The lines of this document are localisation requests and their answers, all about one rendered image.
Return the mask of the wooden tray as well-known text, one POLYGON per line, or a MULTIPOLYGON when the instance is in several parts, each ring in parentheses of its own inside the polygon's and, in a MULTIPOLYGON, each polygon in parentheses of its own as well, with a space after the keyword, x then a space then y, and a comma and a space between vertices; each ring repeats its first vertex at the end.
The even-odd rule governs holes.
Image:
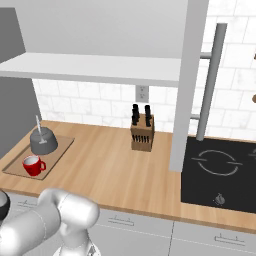
POLYGON ((41 160, 46 163, 46 169, 44 171, 42 171, 38 176, 30 176, 22 165, 24 158, 32 154, 29 144, 27 144, 20 151, 20 153, 14 157, 14 159, 11 160, 2 169, 2 172, 5 174, 11 174, 11 175, 16 175, 16 176, 20 176, 20 177, 44 180, 46 178, 46 176, 50 173, 50 171, 53 169, 53 167, 60 160, 60 158, 64 155, 64 153, 71 146, 71 144, 74 142, 73 138, 69 138, 69 137, 65 137, 65 136, 57 135, 56 138, 58 141, 57 149, 47 155, 40 156, 41 160))

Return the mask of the grey cabinet door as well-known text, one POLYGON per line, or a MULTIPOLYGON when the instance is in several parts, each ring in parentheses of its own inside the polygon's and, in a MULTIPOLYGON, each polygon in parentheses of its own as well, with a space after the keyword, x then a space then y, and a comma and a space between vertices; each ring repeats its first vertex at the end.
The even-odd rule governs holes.
MULTIPOLYGON (((0 64, 25 52, 14 8, 0 8, 0 64)), ((0 75, 0 159, 35 125, 41 116, 33 82, 0 75)))
POLYGON ((188 0, 169 170, 181 172, 209 0, 188 0))

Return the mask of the grey kettle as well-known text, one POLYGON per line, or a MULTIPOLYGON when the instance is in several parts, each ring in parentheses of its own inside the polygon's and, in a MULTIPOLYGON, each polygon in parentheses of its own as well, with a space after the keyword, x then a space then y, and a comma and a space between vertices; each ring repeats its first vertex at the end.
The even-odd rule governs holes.
POLYGON ((30 135, 30 148, 36 155, 47 155, 55 151, 58 147, 57 139, 53 131, 47 127, 42 127, 39 117, 36 117, 37 127, 30 135))

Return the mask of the red mug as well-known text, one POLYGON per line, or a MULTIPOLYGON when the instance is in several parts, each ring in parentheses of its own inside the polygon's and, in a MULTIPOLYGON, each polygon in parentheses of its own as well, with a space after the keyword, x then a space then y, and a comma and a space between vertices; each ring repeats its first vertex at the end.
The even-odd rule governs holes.
POLYGON ((27 156, 23 162, 23 167, 30 176, 38 176, 46 169, 46 163, 37 155, 27 156))

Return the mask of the wooden knife block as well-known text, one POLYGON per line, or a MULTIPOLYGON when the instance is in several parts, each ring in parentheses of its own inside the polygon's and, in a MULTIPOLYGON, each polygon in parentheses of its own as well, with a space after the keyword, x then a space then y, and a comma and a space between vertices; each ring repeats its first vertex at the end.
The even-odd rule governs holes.
POLYGON ((131 124, 131 148, 133 150, 150 152, 154 140, 154 118, 149 120, 150 125, 146 125, 146 115, 140 114, 139 121, 136 125, 131 124))

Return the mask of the black hob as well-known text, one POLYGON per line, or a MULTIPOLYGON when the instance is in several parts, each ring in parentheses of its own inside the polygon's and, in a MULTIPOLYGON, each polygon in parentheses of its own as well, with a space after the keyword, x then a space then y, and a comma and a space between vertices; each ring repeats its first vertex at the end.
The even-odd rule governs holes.
POLYGON ((181 201, 256 213, 256 143, 188 137, 181 201))

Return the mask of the white wall outlet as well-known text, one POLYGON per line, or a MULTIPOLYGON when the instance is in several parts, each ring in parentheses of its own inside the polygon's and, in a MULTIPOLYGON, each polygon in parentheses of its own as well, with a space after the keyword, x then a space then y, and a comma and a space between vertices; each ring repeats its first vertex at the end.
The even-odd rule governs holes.
POLYGON ((148 103, 149 102, 149 87, 136 85, 135 86, 135 98, 137 102, 148 103))

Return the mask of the white wall cabinet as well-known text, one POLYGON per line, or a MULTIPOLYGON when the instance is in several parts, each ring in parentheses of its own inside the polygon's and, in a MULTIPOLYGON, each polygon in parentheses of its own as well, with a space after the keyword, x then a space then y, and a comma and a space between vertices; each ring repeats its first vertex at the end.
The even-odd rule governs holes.
POLYGON ((176 87, 188 0, 0 0, 0 76, 176 87))

